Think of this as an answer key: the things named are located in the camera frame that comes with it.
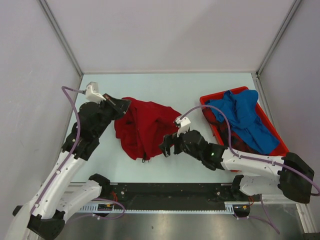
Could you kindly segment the red pleated skirt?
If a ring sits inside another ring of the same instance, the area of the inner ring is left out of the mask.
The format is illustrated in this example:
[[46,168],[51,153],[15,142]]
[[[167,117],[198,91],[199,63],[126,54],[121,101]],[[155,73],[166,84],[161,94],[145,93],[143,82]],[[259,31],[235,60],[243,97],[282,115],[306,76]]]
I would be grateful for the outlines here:
[[170,106],[132,97],[127,113],[114,121],[115,137],[124,152],[133,160],[149,161],[162,154],[159,145],[165,135],[177,132],[174,120],[181,114]]

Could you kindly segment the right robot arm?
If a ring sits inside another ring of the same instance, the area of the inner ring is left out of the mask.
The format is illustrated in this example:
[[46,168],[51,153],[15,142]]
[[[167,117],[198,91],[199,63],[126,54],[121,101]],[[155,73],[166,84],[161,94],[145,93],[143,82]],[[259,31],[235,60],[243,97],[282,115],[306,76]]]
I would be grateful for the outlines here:
[[159,148],[168,157],[171,147],[173,154],[185,153],[212,171],[237,171],[230,188],[237,201],[247,196],[283,195],[297,203],[310,202],[314,171],[293,152],[268,156],[231,150],[207,142],[197,130],[165,135]]

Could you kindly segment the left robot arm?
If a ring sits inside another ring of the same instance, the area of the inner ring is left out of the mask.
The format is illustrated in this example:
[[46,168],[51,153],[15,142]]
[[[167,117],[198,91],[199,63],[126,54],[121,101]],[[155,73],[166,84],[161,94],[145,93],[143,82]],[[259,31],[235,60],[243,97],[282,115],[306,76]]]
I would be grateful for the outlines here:
[[98,147],[103,132],[113,120],[127,113],[130,104],[129,99],[104,94],[75,111],[76,123],[62,145],[54,168],[36,195],[14,209],[14,219],[5,237],[7,240],[25,240],[28,230],[45,240],[53,240],[84,205],[110,196],[110,180],[95,173],[68,198],[63,198],[75,174]]

